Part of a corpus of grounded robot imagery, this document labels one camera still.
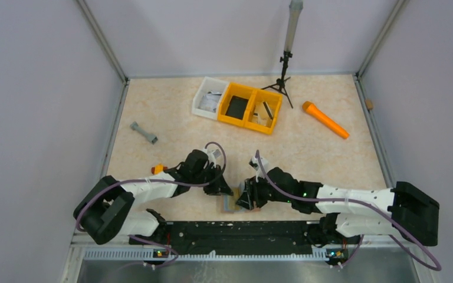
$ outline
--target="wall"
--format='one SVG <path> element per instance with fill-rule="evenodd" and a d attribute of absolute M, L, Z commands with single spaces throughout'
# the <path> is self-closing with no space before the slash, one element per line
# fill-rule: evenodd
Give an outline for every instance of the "wall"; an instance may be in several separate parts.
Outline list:
<path fill-rule="evenodd" d="M 0 282 L 57 282 L 122 85 L 74 1 L 0 1 Z"/>
<path fill-rule="evenodd" d="M 365 88 L 397 179 L 440 202 L 432 250 L 453 282 L 453 1 L 410 1 Z"/>
<path fill-rule="evenodd" d="M 290 0 L 87 0 L 129 77 L 279 73 Z M 290 73 L 359 69 L 396 0 L 304 2 Z"/>

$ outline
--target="orange flashlight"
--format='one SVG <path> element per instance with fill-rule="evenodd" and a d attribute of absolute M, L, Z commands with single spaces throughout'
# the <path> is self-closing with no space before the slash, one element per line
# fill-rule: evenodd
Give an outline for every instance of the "orange flashlight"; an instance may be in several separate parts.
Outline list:
<path fill-rule="evenodd" d="M 333 132 L 335 132 L 338 136 L 346 139 L 350 136 L 347 131 L 345 131 L 343 128 L 341 128 L 340 125 L 336 124 L 331 118 L 327 117 L 322 111 L 320 111 L 315 104 L 306 101 L 303 103 L 303 110 L 312 115 L 315 119 L 317 119 L 319 122 L 322 124 L 326 125 L 328 128 L 330 128 Z"/>

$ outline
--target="gray microphone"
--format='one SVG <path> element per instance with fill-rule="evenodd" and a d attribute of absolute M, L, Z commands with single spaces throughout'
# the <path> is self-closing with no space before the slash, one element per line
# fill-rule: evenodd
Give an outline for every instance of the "gray microphone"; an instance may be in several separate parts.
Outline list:
<path fill-rule="evenodd" d="M 303 0 L 291 0 L 291 4 L 289 4 L 289 24 L 285 34 L 285 52 L 290 53 L 293 49 L 294 34 L 296 33 L 301 10 L 303 10 Z"/>

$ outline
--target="gray floor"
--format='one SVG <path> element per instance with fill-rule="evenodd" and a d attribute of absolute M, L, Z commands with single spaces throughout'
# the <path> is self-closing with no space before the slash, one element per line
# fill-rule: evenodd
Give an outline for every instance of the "gray floor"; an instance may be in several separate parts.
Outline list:
<path fill-rule="evenodd" d="M 152 271 L 127 261 L 84 261 L 78 283 L 256 283 L 419 282 L 412 260 L 401 249 L 363 248 L 345 269 L 324 262 L 177 262 Z"/>

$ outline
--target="beige table surface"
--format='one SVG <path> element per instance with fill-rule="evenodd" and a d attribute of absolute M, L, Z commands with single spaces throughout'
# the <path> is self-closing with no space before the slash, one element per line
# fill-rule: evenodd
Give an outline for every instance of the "beige table surface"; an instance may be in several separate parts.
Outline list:
<path fill-rule="evenodd" d="M 264 87 L 276 77 L 219 77 L 253 87 Z M 237 186 L 252 177 L 248 162 L 259 149 L 272 166 L 298 180 L 322 182 L 354 189 L 382 189 L 379 167 L 360 101 L 351 75 L 297 75 L 287 82 L 294 109 L 284 98 L 272 135 L 264 135 L 191 113 L 192 99 L 203 77 L 131 80 L 113 147 L 108 174 L 118 180 L 151 176 L 158 163 L 174 167 L 193 149 L 209 141 L 220 143 L 227 156 L 225 180 Z M 301 105 L 312 101 L 345 128 L 343 140 L 304 113 Z M 158 136 L 152 145 L 129 128 L 136 121 Z M 157 199 L 134 209 L 155 209 L 167 221 L 288 221 L 313 220 L 289 203 L 269 202 L 259 212 L 223 213 L 222 199 L 207 196 L 200 188 L 172 199 Z"/>

